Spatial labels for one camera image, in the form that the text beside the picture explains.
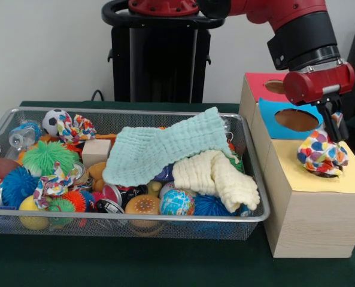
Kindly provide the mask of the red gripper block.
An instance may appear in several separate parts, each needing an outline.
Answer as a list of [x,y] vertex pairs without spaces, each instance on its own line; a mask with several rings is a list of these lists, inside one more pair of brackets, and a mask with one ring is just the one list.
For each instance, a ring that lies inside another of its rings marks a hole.
[[325,131],[332,142],[340,142],[348,139],[341,100],[321,102],[352,91],[354,83],[355,71],[349,63],[327,62],[289,72],[284,78],[284,90],[294,105],[318,104]]

